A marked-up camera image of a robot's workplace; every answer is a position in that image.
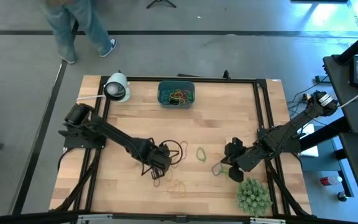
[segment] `desk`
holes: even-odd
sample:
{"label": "desk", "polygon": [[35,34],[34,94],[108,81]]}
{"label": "desk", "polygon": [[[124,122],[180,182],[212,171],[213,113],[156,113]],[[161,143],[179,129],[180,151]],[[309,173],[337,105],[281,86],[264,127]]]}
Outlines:
{"label": "desk", "polygon": [[[98,92],[100,76],[84,76],[79,96]],[[289,120],[280,80],[267,80],[268,93],[276,125]],[[215,177],[211,168],[224,157],[224,146],[237,136],[245,146],[256,139],[258,119],[253,87],[244,83],[196,82],[196,101],[188,110],[162,108],[157,101],[158,82],[131,82],[132,96],[126,103],[111,102],[108,122],[133,137],[153,137],[156,144],[166,139],[187,141],[187,157],[176,169],[170,168],[158,187],[150,174],[140,176],[140,163],[133,160],[115,142],[107,141],[102,150],[91,206],[92,212],[189,214],[245,216],[237,208],[238,183],[228,176]],[[94,105],[95,99],[81,100]],[[171,150],[176,146],[168,145]],[[206,152],[206,162],[196,158],[197,148]],[[74,149],[65,156],[57,176],[50,208],[59,206],[78,182],[84,149]],[[291,154],[281,155],[285,183],[295,200],[311,213],[300,163]],[[245,177],[262,181],[267,187],[265,165],[261,162]],[[173,187],[181,180],[184,188]],[[84,208],[87,187],[80,208]],[[276,187],[278,210],[283,213]]]}
{"label": "desk", "polygon": [[[324,57],[323,61],[339,104],[342,105],[355,97],[358,88],[349,85],[349,66],[338,65],[332,57]],[[351,131],[358,133],[358,102],[350,103],[342,110]]]}
{"label": "desk", "polygon": [[[333,57],[325,57],[323,61],[324,69],[333,85],[339,104],[344,104],[358,95],[358,88],[348,84],[348,65],[338,65]],[[339,135],[343,149],[335,153],[338,159],[348,158],[358,185],[358,102],[350,103],[342,110],[344,117],[301,139],[301,148],[308,149]]]}

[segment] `white bottle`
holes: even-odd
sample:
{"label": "white bottle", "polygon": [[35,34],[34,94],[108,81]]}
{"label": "white bottle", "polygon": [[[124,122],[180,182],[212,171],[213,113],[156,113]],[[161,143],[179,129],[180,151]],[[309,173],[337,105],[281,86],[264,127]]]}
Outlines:
{"label": "white bottle", "polygon": [[320,179],[320,182],[324,186],[336,185],[336,184],[340,184],[342,182],[342,177],[339,177],[339,176],[323,177]]}

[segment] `tripod leg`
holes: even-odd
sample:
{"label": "tripod leg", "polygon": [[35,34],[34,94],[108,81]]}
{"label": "tripod leg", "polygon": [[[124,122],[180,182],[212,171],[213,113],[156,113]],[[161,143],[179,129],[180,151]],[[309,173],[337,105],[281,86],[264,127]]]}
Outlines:
{"label": "tripod leg", "polygon": [[169,3],[172,7],[174,7],[174,8],[177,7],[174,3],[170,2],[169,0],[165,0],[165,1],[166,1],[167,3]]}
{"label": "tripod leg", "polygon": [[149,9],[150,7],[152,7],[156,2],[158,2],[158,1],[160,1],[160,0],[154,0],[152,3],[150,3],[147,7],[146,7],[146,9]]}

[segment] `green rubber band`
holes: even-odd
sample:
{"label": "green rubber band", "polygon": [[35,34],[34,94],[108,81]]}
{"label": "green rubber band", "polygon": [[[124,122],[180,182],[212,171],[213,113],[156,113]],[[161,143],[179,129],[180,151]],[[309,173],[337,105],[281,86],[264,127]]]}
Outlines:
{"label": "green rubber band", "polygon": [[[203,153],[204,158],[200,158],[200,157],[199,157],[198,154],[199,154],[200,151]],[[204,151],[204,149],[203,149],[202,147],[199,147],[199,148],[197,149],[196,157],[197,157],[197,159],[198,159],[199,161],[205,162],[205,160],[206,160],[206,154],[205,154],[205,151]]]}

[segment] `white cable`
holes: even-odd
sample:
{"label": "white cable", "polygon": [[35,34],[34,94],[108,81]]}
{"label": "white cable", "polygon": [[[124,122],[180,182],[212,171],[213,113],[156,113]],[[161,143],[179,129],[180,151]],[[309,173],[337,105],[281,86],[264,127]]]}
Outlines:
{"label": "white cable", "polygon": [[85,100],[85,99],[97,98],[97,97],[106,97],[106,96],[104,96],[104,95],[98,95],[98,96],[86,96],[86,97],[79,97],[79,98],[77,98],[77,100]]}
{"label": "white cable", "polygon": [[358,98],[358,95],[355,96],[355,97],[353,97],[351,100],[349,100],[348,102],[344,103],[343,105],[338,106],[338,108],[342,108],[342,107],[348,105],[349,103],[352,103],[352,102],[353,102],[355,99],[357,99],[357,98]]}

